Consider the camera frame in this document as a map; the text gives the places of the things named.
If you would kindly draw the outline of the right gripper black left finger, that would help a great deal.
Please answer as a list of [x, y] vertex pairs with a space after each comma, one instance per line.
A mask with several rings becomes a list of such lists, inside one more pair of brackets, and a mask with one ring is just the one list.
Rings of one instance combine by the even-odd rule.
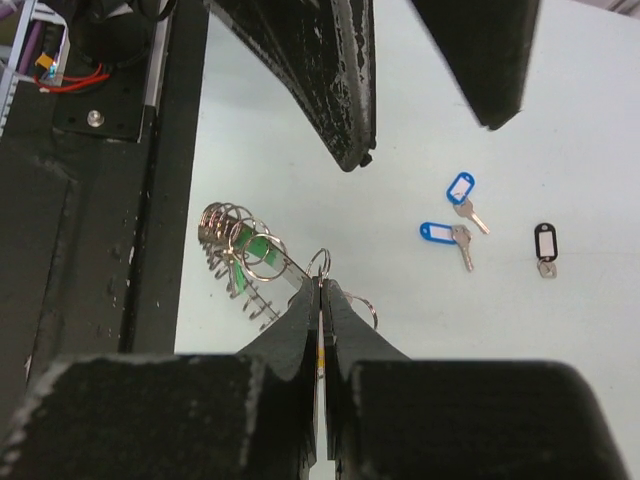
[[61, 357], [1, 444], [5, 479], [305, 479], [315, 464], [320, 292], [234, 354]]

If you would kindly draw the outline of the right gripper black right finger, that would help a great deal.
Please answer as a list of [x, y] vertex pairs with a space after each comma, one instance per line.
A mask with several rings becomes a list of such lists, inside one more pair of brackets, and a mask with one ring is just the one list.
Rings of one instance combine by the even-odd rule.
[[413, 360], [322, 284], [327, 453], [340, 479], [625, 479], [573, 367]]

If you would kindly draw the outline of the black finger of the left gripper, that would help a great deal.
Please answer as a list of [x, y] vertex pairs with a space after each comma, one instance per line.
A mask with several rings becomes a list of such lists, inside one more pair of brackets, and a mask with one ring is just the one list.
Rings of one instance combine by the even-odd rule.
[[345, 172], [376, 146], [370, 1], [216, 0], [204, 4], [293, 96]]
[[415, 1], [479, 124], [495, 131], [520, 111], [540, 3]]

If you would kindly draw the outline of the green key tag with key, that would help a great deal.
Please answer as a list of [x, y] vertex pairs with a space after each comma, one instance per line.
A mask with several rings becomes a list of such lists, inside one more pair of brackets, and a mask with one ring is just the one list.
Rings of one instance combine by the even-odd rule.
[[257, 232], [246, 224], [232, 230], [231, 246], [231, 290], [244, 293], [251, 280], [270, 282], [281, 273], [276, 260], [282, 246], [281, 240], [269, 230]]

